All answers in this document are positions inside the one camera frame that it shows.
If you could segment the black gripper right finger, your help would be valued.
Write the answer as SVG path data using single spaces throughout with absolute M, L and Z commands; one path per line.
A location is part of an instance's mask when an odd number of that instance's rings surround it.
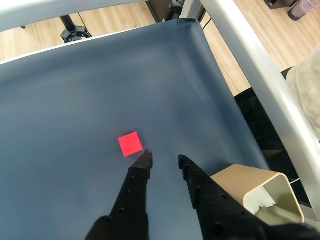
M 205 240 L 270 240 L 270 227 L 249 213 L 185 155 L 178 166 Z

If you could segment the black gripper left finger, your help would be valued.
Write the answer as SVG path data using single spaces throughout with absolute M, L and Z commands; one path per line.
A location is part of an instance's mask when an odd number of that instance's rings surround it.
M 87 240 L 148 240 L 147 185 L 153 155 L 144 151 L 128 169 L 126 178 L 109 215 L 100 217 L 86 236 Z

